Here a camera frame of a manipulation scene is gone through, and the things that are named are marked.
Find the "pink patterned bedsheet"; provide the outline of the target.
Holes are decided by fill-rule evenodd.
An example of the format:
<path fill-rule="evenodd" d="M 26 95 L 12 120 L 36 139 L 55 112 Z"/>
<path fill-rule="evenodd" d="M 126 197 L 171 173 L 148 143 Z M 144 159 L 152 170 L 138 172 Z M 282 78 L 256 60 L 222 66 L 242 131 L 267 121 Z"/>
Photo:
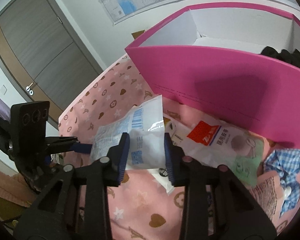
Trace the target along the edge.
<path fill-rule="evenodd" d="M 78 137 L 81 143 L 93 144 L 99 126 L 119 120 L 133 106 L 153 97 L 149 85 L 125 54 L 70 103 L 59 117 L 59 133 L 61 137 Z M 167 98 L 163 98 L 163 109 L 178 125 L 191 130 L 210 117 Z M 89 159 L 85 154 L 64 154 L 65 163 L 75 167 L 89 165 Z M 113 239 L 179 239 L 184 187 L 167 194 L 165 187 L 147 170 L 128 170 L 119 187 L 108 188 L 108 200 Z M 283 234 L 299 212 L 300 200 L 274 223 L 277 233 Z"/>

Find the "yellow duck wipes pack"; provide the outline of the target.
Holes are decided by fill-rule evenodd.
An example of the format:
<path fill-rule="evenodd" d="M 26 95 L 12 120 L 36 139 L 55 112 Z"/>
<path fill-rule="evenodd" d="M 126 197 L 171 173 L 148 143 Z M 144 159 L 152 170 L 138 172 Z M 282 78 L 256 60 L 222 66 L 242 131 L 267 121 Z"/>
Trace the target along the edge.
<path fill-rule="evenodd" d="M 186 168 L 182 164 L 183 151 L 179 148 L 190 129 L 181 122 L 164 116 L 165 167 L 148 170 L 158 188 L 163 187 L 170 195 L 175 187 L 185 185 Z"/>

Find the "pink printed sachet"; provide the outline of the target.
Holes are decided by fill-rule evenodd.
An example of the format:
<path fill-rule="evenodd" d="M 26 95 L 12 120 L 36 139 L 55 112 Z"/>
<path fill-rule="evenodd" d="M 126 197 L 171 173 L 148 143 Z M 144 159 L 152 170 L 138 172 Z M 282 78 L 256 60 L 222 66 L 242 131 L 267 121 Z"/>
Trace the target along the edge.
<path fill-rule="evenodd" d="M 257 185 L 249 189 L 259 206 L 273 224 L 279 221 L 284 198 L 284 190 L 276 171 L 269 171 L 257 178 Z"/>

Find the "blue checkered scrunchie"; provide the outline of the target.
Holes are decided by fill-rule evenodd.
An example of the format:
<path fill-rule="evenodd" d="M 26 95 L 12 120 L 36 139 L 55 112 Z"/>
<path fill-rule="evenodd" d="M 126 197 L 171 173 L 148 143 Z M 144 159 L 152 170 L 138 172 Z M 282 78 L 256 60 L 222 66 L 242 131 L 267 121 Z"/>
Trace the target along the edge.
<path fill-rule="evenodd" d="M 294 209 L 300 199 L 300 183 L 296 177 L 300 173 L 300 149 L 276 149 L 263 162 L 264 173 L 276 171 L 281 187 L 291 188 L 291 193 L 283 201 L 280 216 Z"/>

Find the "pink cardboard box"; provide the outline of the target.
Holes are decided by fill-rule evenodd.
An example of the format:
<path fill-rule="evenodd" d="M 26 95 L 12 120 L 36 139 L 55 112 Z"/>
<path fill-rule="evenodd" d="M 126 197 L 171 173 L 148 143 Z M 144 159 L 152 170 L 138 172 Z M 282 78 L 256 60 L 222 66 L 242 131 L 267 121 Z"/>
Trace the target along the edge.
<path fill-rule="evenodd" d="M 300 68 L 262 55 L 267 46 L 300 52 L 300 20 L 217 2 L 178 10 L 126 52 L 155 93 L 300 148 Z"/>

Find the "white blue plastic packet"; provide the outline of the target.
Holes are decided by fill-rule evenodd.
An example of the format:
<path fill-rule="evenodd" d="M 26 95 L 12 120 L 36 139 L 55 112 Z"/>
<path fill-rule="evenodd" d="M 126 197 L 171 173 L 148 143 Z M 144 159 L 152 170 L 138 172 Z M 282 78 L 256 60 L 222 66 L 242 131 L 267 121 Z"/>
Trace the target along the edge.
<path fill-rule="evenodd" d="M 90 161 L 106 156 L 112 146 L 119 144 L 122 133 L 130 136 L 126 169 L 165 167 L 162 96 L 133 107 L 120 120 L 100 126 L 94 138 Z"/>

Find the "red green cotton swab bag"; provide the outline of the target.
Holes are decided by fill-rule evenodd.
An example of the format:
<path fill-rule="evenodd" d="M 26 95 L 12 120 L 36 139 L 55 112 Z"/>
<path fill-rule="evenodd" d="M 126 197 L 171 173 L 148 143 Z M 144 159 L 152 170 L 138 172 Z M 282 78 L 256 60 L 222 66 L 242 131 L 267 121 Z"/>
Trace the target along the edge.
<path fill-rule="evenodd" d="M 243 184 L 257 184 L 264 150 L 261 137 L 219 120 L 200 121 L 180 147 L 205 166 L 226 165 Z"/>

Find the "black scrunchie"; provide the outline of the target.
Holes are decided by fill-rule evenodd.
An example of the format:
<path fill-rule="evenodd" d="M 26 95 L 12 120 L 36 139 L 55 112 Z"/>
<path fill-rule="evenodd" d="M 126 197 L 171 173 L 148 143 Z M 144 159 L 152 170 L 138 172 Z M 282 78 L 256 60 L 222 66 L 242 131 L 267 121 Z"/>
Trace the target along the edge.
<path fill-rule="evenodd" d="M 260 53 L 263 56 L 271 57 L 280 61 L 283 61 L 285 63 L 294 65 L 298 68 L 300 68 L 300 51 L 295 49 L 292 53 L 289 51 L 283 49 L 279 53 L 277 50 L 275 50 L 273 47 L 266 46 Z"/>

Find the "grey door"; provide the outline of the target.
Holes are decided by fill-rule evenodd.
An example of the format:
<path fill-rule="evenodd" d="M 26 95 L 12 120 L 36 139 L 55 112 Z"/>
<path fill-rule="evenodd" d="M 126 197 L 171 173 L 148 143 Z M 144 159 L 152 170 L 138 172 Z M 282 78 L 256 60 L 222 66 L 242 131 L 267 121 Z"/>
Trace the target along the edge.
<path fill-rule="evenodd" d="M 0 10 L 0 68 L 27 101 L 49 101 L 52 125 L 102 72 L 55 0 L 10 0 Z"/>

